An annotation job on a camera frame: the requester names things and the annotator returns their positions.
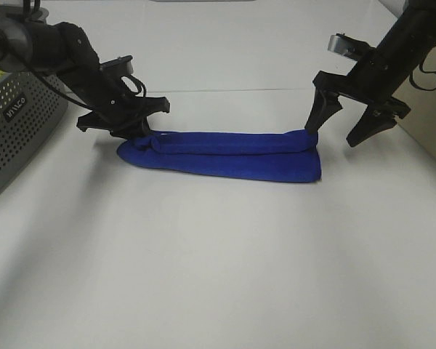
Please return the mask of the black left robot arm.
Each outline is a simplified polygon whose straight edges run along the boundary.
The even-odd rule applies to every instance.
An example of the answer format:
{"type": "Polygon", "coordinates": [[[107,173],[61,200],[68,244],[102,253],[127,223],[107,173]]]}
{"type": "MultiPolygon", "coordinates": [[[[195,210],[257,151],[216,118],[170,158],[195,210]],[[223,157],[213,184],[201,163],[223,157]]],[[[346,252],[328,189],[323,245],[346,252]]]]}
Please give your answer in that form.
{"type": "Polygon", "coordinates": [[[84,30],[72,23],[49,25],[39,1],[0,4],[0,70],[56,76],[89,110],[76,126],[106,130],[129,140],[151,134],[148,116],[170,111],[165,97],[148,97],[133,75],[132,56],[101,62],[84,30]]]}

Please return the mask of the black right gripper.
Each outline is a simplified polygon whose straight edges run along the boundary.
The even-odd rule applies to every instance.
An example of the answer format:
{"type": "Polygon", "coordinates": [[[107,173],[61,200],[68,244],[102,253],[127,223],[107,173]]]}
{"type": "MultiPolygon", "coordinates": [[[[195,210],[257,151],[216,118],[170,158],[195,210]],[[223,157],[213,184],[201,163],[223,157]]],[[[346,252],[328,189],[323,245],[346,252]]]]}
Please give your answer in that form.
{"type": "Polygon", "coordinates": [[[339,97],[348,97],[368,107],[346,140],[351,148],[374,135],[393,128],[394,117],[404,118],[410,108],[393,97],[410,71],[400,63],[370,49],[346,75],[319,71],[313,80],[315,96],[304,129],[311,135],[342,109],[339,97]]]}

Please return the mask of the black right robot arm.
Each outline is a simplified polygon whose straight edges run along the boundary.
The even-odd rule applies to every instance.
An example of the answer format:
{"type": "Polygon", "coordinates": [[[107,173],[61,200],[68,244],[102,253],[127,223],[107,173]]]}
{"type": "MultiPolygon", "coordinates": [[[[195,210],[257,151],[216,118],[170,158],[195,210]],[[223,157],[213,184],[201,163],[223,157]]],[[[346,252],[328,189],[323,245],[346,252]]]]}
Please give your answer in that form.
{"type": "Polygon", "coordinates": [[[339,97],[366,105],[359,122],[347,136],[355,147],[368,138],[393,128],[410,108],[393,95],[413,71],[422,68],[436,47],[436,1],[409,1],[403,13],[377,47],[337,33],[328,50],[355,61],[345,76],[319,71],[313,80],[315,96],[304,128],[316,133],[342,109],[339,97]]]}

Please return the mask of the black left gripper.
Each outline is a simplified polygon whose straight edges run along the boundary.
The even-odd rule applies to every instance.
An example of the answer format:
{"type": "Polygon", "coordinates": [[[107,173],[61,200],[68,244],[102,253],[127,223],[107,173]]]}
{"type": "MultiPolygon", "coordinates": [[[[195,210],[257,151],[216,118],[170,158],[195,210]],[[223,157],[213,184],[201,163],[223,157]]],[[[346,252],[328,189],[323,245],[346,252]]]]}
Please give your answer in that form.
{"type": "Polygon", "coordinates": [[[99,72],[95,77],[90,87],[76,90],[77,95],[92,109],[78,118],[76,126],[81,131],[105,130],[111,136],[125,140],[156,134],[150,128],[148,116],[170,111],[166,97],[140,97],[128,88],[120,76],[99,72]]]}

